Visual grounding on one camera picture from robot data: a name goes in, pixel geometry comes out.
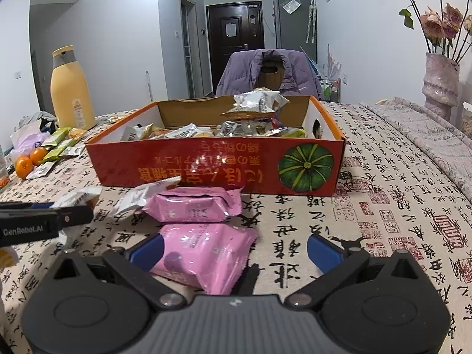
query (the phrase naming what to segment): yellow thermos bottle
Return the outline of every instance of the yellow thermos bottle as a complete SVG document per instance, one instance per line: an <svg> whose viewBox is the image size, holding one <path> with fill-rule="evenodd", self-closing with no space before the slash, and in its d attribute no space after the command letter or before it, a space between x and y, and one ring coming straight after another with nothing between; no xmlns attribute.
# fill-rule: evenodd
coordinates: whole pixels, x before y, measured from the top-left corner
<svg viewBox="0 0 472 354"><path fill-rule="evenodd" d="M87 80L72 45L53 52L51 98L60 127L88 130L97 124Z"/></svg>

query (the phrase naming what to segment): purple jacket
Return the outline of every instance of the purple jacket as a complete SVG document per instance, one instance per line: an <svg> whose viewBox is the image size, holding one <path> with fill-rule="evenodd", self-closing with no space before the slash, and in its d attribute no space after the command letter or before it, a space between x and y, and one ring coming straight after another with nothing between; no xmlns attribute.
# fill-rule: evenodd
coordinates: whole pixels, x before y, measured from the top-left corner
<svg viewBox="0 0 472 354"><path fill-rule="evenodd" d="M246 93L254 89L264 60L282 58L285 69L280 94L315 96L321 86L303 52L286 49L258 49L233 53L216 89L217 96Z"/></svg>

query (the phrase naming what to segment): refrigerator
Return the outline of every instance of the refrigerator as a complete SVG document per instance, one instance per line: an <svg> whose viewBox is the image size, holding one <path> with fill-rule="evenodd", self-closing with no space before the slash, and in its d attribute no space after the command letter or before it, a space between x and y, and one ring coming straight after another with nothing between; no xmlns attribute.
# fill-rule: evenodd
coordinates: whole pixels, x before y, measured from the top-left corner
<svg viewBox="0 0 472 354"><path fill-rule="evenodd" d="M292 14L283 8L288 1L274 0L277 49L301 51L301 46L313 61L318 62L318 23L315 23L314 44L312 44L313 29L308 44L306 43L310 0L298 0L301 6Z"/></svg>

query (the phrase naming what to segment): pumpkin illustration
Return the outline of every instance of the pumpkin illustration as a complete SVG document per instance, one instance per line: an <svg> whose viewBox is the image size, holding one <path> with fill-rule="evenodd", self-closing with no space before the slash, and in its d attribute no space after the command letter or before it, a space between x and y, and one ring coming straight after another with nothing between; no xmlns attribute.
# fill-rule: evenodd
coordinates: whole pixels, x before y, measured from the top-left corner
<svg viewBox="0 0 472 354"><path fill-rule="evenodd" d="M331 152L315 143L289 149L278 162L282 184L297 192L318 190L331 177L334 158Z"/></svg>

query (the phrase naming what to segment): tablecloth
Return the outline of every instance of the tablecloth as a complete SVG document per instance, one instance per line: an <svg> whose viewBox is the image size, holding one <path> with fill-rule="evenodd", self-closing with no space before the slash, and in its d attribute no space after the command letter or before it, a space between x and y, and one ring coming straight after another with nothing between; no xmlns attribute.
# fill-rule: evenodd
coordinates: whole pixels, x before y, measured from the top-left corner
<svg viewBox="0 0 472 354"><path fill-rule="evenodd" d="M260 233L249 259L262 269L255 293L283 299L321 275L306 253L308 236L315 231L339 246L363 247L375 256L408 249L452 315L441 353L472 353L471 204L423 152L377 115L357 105L325 105L348 138L336 194L247 194L244 213L232 219ZM99 120L92 132L107 126L107 116ZM100 183L85 152L61 162L45 178L22 182L13 175L0 201L54 201L86 186ZM127 190L103 188L94 222L82 228L72 248L99 255L108 246L132 246L158 229L157 221L140 212L108 217ZM5 338L15 353L29 354L21 312L63 246L49 240L16 249L20 263L0 273L8 318Z"/></svg>

